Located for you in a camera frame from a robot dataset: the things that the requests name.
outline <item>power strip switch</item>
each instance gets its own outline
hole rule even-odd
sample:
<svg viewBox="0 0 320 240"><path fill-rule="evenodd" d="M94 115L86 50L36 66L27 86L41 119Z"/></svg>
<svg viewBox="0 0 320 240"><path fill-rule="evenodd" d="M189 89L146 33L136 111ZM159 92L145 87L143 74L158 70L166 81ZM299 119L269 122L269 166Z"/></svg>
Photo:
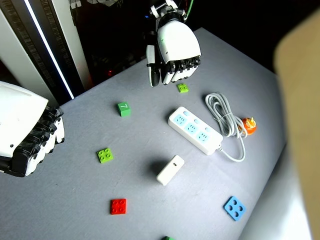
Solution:
<svg viewBox="0 0 320 240"><path fill-rule="evenodd" d="M171 114L168 124L207 155L221 146L223 136L183 106Z"/></svg>
<svg viewBox="0 0 320 240"><path fill-rule="evenodd" d="M164 167L164 169L162 169L161 172L156 176L156 179L163 186L166 186L184 164L185 161L180 156L175 155Z"/></svg>

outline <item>robotic hand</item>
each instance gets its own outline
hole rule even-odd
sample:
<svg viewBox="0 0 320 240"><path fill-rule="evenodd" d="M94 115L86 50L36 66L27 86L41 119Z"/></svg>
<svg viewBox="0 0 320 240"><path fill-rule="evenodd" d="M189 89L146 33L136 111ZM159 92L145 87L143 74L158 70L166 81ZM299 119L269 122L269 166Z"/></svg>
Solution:
<svg viewBox="0 0 320 240"><path fill-rule="evenodd" d="M151 7L153 30L146 35L149 81L157 86L190 77L200 64L200 46L192 30L184 24L187 14L173 0Z"/></svg>

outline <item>green cube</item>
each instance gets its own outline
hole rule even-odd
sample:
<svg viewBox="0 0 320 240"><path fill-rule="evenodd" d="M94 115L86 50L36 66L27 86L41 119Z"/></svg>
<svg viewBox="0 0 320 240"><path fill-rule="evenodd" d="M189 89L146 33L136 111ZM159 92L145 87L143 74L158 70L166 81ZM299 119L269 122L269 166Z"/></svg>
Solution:
<svg viewBox="0 0 320 240"><path fill-rule="evenodd" d="M179 89L180 93L189 92L189 88L188 88L187 84L182 83L182 84L178 84L177 86L178 86L178 89Z"/></svg>
<svg viewBox="0 0 320 240"><path fill-rule="evenodd" d="M121 117L130 116L131 114L131 109L126 101L118 103L118 109Z"/></svg>
<svg viewBox="0 0 320 240"><path fill-rule="evenodd" d="M100 163L102 163L102 164L114 159L114 156L112 155L110 148L102 149L102 150L98 151L97 154L100 159Z"/></svg>

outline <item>gray table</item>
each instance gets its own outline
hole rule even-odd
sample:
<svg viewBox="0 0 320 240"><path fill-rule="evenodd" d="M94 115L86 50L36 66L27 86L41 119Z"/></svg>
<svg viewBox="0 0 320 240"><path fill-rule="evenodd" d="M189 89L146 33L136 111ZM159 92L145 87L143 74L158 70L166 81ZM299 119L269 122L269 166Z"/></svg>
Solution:
<svg viewBox="0 0 320 240"><path fill-rule="evenodd" d="M205 29L195 32L201 66L176 84L149 86L146 61L94 87L62 108L65 142L45 157L35 173L0 174L0 238L10 240L233 240L241 234L285 145L276 76ZM184 106L219 130L204 103L222 92L233 112L254 116L257 132L244 140L246 159L232 162L220 152L203 154L167 124ZM127 101L131 116L116 104ZM224 139L237 157L239 142ZM111 148L101 164L96 151ZM156 173L174 155L185 165L162 186ZM236 196L246 206L238 222L223 205ZM126 215L110 215L110 200L127 199Z"/></svg>

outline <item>orange toy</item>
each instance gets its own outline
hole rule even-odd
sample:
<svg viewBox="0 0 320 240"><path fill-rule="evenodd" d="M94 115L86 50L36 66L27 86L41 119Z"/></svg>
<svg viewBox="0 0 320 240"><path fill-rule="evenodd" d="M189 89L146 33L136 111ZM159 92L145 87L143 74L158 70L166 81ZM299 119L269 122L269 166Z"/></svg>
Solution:
<svg viewBox="0 0 320 240"><path fill-rule="evenodd" d="M253 134L257 130L257 124L253 117L246 117L242 119L242 122L244 124L244 128L248 132L248 135Z"/></svg>

